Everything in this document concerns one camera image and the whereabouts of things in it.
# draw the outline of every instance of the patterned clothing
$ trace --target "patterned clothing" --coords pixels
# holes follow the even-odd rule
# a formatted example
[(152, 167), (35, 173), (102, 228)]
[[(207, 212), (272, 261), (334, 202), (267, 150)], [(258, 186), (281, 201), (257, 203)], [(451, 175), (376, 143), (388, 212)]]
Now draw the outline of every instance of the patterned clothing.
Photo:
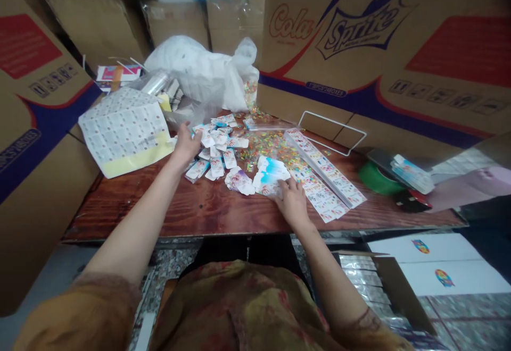
[[(15, 350), (126, 350), (140, 294), (121, 277), (86, 274), (37, 307)], [(177, 284), (151, 350), (411, 350), (368, 310), (332, 332), (302, 280), (243, 261), (209, 263)]]

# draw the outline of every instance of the wooden table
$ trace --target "wooden table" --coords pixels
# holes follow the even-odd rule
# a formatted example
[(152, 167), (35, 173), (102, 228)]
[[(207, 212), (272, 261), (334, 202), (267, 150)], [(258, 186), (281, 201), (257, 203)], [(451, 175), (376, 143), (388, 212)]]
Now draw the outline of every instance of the wooden table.
[[(342, 146), (311, 132), (313, 139), (328, 142), (338, 150)], [(319, 230), (436, 229), (462, 227), (466, 224), (453, 211), (435, 214), (410, 214), (400, 211), (387, 196), (364, 186), (358, 170), (364, 156), (349, 157), (335, 152), (328, 159), (355, 184), (367, 201), (338, 220), (325, 224), (308, 202), (309, 216)], [(75, 219), (63, 237), (65, 242), (104, 240), (137, 203), (154, 180), (167, 158), (113, 179), (99, 176)], [(212, 182), (204, 177), (195, 184), (182, 178), (161, 230), (161, 237), (210, 236), (223, 234), (259, 234), (290, 232), (275, 204), (267, 197), (244, 196), (230, 191), (224, 179)]]

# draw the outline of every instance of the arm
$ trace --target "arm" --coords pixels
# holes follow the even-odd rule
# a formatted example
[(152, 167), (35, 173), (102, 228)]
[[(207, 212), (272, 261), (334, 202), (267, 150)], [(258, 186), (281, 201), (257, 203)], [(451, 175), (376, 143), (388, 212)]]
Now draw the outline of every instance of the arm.
[(367, 312), (367, 304), (342, 272), (316, 226), (310, 221), (302, 185), (293, 179), (279, 183), (283, 200), (277, 198), (275, 202), (307, 254), (332, 332), (355, 324)]
[(187, 126), (181, 125), (169, 162), (99, 248), (84, 274), (115, 274), (136, 286), (140, 284), (181, 175), (199, 151), (200, 144), (201, 134), (192, 139)]

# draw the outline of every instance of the white plastic bag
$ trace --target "white plastic bag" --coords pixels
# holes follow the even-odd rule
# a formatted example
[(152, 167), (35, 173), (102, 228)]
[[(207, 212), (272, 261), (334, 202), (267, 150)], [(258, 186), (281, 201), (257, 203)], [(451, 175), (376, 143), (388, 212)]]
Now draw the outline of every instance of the white plastic bag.
[(257, 48), (245, 37), (234, 56), (208, 52), (187, 36), (171, 36), (147, 58), (149, 71), (165, 69), (181, 84), (183, 93), (199, 102), (222, 95), (222, 107), (232, 112), (247, 111), (245, 81), (257, 81), (259, 71), (252, 66)]

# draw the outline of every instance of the white cardboard box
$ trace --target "white cardboard box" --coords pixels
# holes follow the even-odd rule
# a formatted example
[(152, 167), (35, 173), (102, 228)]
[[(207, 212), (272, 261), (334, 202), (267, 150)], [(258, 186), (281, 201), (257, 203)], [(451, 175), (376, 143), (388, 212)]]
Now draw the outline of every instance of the white cardboard box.
[(417, 296), (511, 293), (509, 283), (485, 260), (400, 266)]
[(374, 253), (385, 253), (399, 264), (435, 261), (482, 260), (483, 257), (461, 234), (412, 234), (369, 243)]

